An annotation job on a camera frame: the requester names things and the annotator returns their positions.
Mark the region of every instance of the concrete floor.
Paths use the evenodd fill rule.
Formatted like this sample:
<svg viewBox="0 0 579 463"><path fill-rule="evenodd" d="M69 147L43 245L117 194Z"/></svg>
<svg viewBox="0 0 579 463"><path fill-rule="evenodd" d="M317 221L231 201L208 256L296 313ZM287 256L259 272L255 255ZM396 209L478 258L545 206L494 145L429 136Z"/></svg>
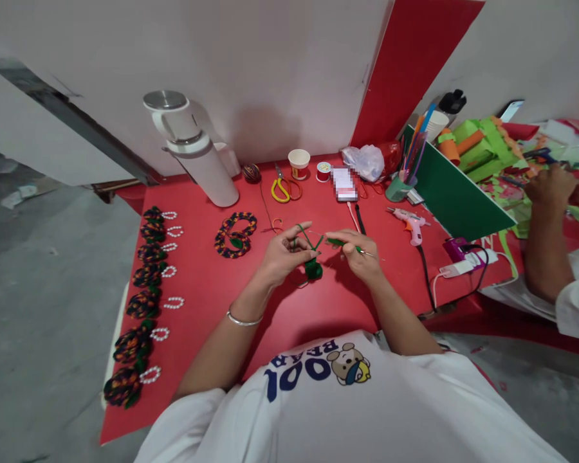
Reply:
<svg viewBox="0 0 579 463"><path fill-rule="evenodd" d="M0 200L40 177L0 175ZM145 431L103 448L99 394L139 217L63 187L0 205L0 463L132 462Z"/></svg>
<svg viewBox="0 0 579 463"><path fill-rule="evenodd" d="M0 200L40 174L0 175ZM98 445L100 392L138 216L63 187L0 205L0 463L132 462L145 430ZM444 335L543 438L579 462L579 358ZM484 347L471 354L476 347Z"/></svg>

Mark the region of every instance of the hand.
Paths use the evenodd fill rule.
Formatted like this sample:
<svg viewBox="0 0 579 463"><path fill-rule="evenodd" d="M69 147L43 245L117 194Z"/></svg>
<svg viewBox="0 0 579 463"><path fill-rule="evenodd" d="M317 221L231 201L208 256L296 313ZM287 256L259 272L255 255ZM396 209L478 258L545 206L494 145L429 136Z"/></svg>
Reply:
<svg viewBox="0 0 579 463"><path fill-rule="evenodd" d="M380 267L378 245L371 238L349 228L340 231L329 231L326 236L345 242L343 254L347 258L349 267L366 284L374 282L384 275ZM373 254L375 257L359 253L356 250L356 246L359 246L364 252Z"/></svg>
<svg viewBox="0 0 579 463"><path fill-rule="evenodd" d="M302 228L309 228L313 222L303 222ZM302 233L298 225L279 233L270 240L264 260L255 272L253 279L276 287L283 283L285 277L292 270L307 260L317 257L319 253L313 251L304 238L297 237Z"/></svg>
<svg viewBox="0 0 579 463"><path fill-rule="evenodd" d="M549 170L541 170L530 180L525 191L536 206L564 213L577 184L577 179L570 172L558 164L552 164Z"/></svg>

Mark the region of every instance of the green board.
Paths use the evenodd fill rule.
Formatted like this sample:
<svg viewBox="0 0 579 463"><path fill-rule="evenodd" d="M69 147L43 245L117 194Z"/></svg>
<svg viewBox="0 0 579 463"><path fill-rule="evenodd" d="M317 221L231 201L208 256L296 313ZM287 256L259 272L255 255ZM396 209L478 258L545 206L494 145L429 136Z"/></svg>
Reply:
<svg viewBox="0 0 579 463"><path fill-rule="evenodd" d="M411 140L414 129L408 125L403 134ZM416 191L453 238L463 237L470 242L517 224L430 143L425 145L416 177Z"/></svg>

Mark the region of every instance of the white thermos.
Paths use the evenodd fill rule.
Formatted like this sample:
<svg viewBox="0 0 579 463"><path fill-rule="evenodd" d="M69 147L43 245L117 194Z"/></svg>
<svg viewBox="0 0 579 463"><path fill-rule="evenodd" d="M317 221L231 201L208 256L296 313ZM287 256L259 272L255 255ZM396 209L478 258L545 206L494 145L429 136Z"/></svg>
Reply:
<svg viewBox="0 0 579 463"><path fill-rule="evenodd" d="M169 152L210 200L219 207L238 201L238 190L210 137L198 127L187 98L180 92L159 90L147 93L143 104L165 138Z"/></svg>

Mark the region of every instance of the green cup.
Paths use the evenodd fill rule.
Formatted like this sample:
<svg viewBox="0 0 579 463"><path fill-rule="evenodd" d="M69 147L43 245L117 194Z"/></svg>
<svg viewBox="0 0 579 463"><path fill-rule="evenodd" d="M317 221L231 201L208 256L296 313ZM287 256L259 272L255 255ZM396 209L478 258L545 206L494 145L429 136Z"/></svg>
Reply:
<svg viewBox="0 0 579 463"><path fill-rule="evenodd" d="M386 188L386 197L393 203L400 203L405 199L407 193L416 186L418 179L413 177L410 183L404 183L398 174L393 174L392 183Z"/></svg>

